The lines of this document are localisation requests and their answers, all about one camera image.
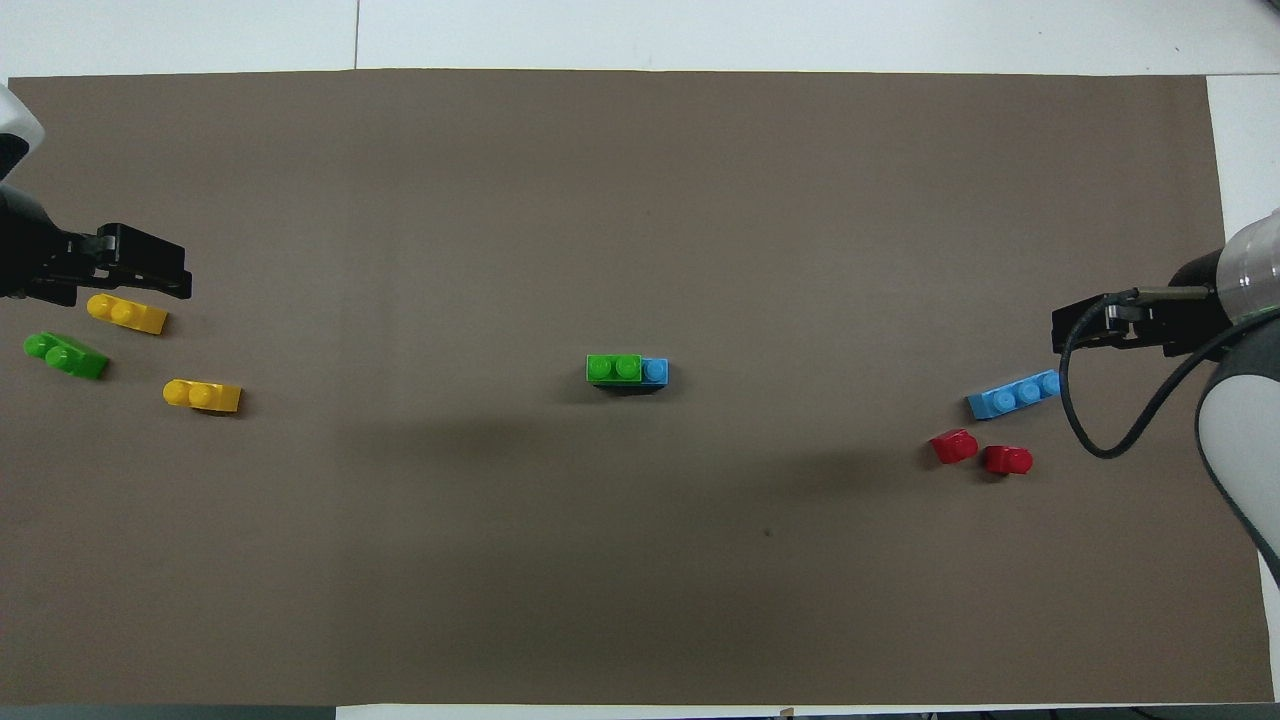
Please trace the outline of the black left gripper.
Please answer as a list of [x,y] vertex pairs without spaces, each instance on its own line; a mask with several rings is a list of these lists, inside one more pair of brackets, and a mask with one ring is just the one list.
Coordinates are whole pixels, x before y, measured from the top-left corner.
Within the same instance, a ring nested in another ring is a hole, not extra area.
[[[101,240],[105,250],[99,266]],[[79,288],[147,290],[173,299],[193,296],[186,250],[123,223],[97,236],[59,228],[33,197],[15,188],[1,196],[1,293],[73,307]]]

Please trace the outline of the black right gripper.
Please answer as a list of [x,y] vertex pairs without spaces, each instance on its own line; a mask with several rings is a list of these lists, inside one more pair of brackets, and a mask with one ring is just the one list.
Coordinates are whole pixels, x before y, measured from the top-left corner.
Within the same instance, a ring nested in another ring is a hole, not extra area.
[[[1082,329],[1071,334],[1071,328]],[[1138,323],[1138,338],[1129,331]],[[1206,346],[1215,336],[1233,328],[1217,299],[1162,300],[1149,305],[1140,322],[1140,307],[1128,292],[1101,293],[1051,313],[1052,352],[1083,348],[1134,348],[1140,341],[1158,346],[1165,357],[1180,357]]]

